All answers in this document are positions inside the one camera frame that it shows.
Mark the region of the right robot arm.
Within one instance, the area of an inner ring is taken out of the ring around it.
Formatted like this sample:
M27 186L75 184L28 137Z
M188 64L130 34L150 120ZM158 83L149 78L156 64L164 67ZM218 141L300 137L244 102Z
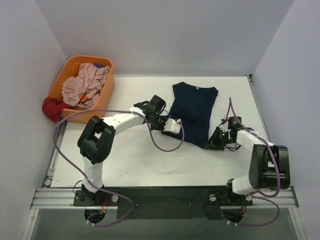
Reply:
M236 116L223 118L204 147L207 150L231 152L244 148L251 154L248 174L231 179L231 187L223 192L223 199L229 205L236 204L241 195L258 193L264 189L275 192L270 195L260 192L262 196L275 197L291 184L288 148L266 141L257 131L245 128L241 120Z

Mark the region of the navy blue t shirt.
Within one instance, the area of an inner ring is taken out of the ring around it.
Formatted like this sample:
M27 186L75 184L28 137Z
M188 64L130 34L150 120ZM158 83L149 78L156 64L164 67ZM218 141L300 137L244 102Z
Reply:
M184 141L204 148L209 140L212 108L219 91L180 82L172 86L174 101L169 110L172 119L182 120Z

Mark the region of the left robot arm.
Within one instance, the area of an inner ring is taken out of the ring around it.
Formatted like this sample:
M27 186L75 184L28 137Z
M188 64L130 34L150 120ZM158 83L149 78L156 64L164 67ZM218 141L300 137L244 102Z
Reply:
M150 101L138 102L116 115L90 118L78 139L77 146L83 157L86 174L81 191L91 206L98 206L103 200L103 193L99 190L104 187L103 161L111 153L115 136L145 123L149 123L152 130L162 131L169 119L167 116L161 116L165 106L166 102L154 95Z

